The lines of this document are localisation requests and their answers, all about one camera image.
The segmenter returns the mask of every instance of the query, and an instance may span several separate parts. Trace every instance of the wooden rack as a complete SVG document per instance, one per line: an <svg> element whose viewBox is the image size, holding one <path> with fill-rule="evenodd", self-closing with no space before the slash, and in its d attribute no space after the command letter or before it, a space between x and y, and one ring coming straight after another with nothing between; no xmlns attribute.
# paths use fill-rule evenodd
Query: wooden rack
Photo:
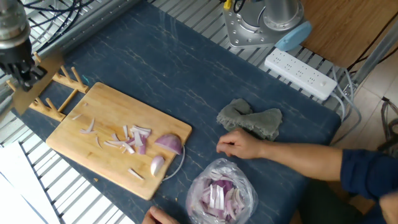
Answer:
<svg viewBox="0 0 398 224"><path fill-rule="evenodd" d="M42 59L39 57L39 55L34 52L34 55L39 63L42 62ZM72 93L68 96L68 98L62 103L62 105L57 109L54 104L51 102L49 98L46 98L46 102L49 105L45 106L43 101L37 97L35 101L33 101L29 107L33 110L36 110L39 113L42 113L52 119L55 119L59 122L61 122L66 115L62 113L63 109L67 106L67 104L70 102L70 100L76 95L76 93L79 91L81 93L86 94L89 90L88 86L84 85L83 82L80 79L79 74L77 73L75 67L72 67L72 72L74 76L76 77L76 80L73 80L70 78L69 73L65 69L65 67L62 65L61 66L61 71L64 75L59 74L58 72L55 73L53 76L52 80L58 83L61 83L62 85L65 85L69 88L72 88L73 91ZM7 80L7 84L10 86L10 88L13 91L16 91L16 87L10 82L10 80Z"/></svg>

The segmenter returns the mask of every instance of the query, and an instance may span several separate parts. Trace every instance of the gray towel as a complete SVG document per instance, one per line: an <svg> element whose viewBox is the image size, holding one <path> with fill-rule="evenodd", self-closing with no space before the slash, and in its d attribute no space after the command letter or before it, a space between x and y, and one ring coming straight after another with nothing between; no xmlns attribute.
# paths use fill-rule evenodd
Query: gray towel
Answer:
<svg viewBox="0 0 398 224"><path fill-rule="evenodd" d="M279 135L278 127L281 122L282 113L279 109L253 113L244 99L233 100L217 116L217 123L222 124L227 131L243 128L261 139L270 141Z"/></svg>

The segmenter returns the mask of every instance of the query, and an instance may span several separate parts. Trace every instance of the power strip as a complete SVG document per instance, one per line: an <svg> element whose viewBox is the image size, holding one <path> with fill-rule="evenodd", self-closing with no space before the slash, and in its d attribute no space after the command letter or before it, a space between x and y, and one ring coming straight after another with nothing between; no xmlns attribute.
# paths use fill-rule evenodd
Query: power strip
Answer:
<svg viewBox="0 0 398 224"><path fill-rule="evenodd" d="M264 65L321 100L337 86L333 79L279 49L268 55Z"/></svg>

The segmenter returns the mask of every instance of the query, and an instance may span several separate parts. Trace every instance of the wooden cutting board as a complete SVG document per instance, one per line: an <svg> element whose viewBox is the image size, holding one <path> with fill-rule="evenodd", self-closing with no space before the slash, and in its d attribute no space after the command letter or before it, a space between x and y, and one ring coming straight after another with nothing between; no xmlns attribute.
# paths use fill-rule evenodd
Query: wooden cutting board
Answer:
<svg viewBox="0 0 398 224"><path fill-rule="evenodd" d="M93 118L96 133L81 134L79 130L88 129ZM129 129L136 125L152 130L147 139L146 155L122 154L123 149L103 144L112 140L113 133L121 141L125 140L124 125L128 125ZM93 172L150 200L175 157L174 153L156 146L155 140L163 134L173 133L184 145L191 131L191 126L102 83L96 83L47 138L46 143ZM103 149L96 143L97 136ZM165 164L154 177L150 174L150 164L158 155L165 159ZM130 174L127 171L130 168L145 180Z"/></svg>

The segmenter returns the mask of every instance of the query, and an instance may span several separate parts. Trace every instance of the blue table surface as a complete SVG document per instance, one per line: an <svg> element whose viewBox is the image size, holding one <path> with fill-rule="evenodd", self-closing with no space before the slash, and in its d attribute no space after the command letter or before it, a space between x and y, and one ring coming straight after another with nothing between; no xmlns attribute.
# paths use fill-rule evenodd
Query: blue table surface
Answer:
<svg viewBox="0 0 398 224"><path fill-rule="evenodd" d="M335 112L146 2L134 6L66 55L65 64L76 67L88 86L102 82L193 128L182 170L164 182L151 201L64 157L136 223L142 221L151 205L164 209L181 223L188 222L185 199L192 180L209 163L225 157L215 151L219 137L226 133L216 116L232 99L244 98L255 112L279 108L283 123L276 141L328 144L340 126ZM50 97L59 107L71 92L52 83L40 97ZM64 112L69 113L82 97L77 94ZM43 140L59 124L33 110L27 110L21 118ZM307 179L265 159L228 159L238 164L258 193L259 205L249 222L289 223ZM176 157L169 173L180 160L181 156Z"/></svg>

